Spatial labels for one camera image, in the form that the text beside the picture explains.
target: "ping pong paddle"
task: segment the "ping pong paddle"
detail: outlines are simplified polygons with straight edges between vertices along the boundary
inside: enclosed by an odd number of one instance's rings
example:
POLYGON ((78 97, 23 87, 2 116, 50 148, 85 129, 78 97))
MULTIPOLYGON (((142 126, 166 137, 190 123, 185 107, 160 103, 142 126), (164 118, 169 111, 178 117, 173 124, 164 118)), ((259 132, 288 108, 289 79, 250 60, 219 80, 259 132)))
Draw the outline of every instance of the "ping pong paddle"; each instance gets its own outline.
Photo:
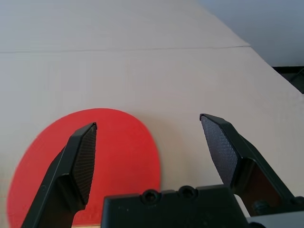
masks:
POLYGON ((89 202, 74 226, 99 225, 104 196, 143 193, 160 188, 160 162, 148 129, 135 117, 97 108, 69 114, 42 131, 22 157, 8 193, 7 215, 20 228, 44 175, 73 132, 91 122, 98 125, 95 170, 89 202))

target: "red rubber surface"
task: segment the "red rubber surface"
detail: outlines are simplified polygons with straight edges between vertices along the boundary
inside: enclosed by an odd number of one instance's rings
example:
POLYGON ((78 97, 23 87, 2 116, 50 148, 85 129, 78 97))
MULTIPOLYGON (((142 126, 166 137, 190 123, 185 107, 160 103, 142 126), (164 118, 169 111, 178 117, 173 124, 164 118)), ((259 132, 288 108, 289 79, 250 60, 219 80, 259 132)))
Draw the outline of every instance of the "red rubber surface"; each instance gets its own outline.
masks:
POLYGON ((30 145, 13 177, 7 201, 12 228, 20 228, 51 161, 74 131, 97 122, 95 170, 89 203, 73 225, 101 222, 103 198, 160 188, 160 163, 147 128, 135 117, 113 109, 67 115, 47 127, 30 145))

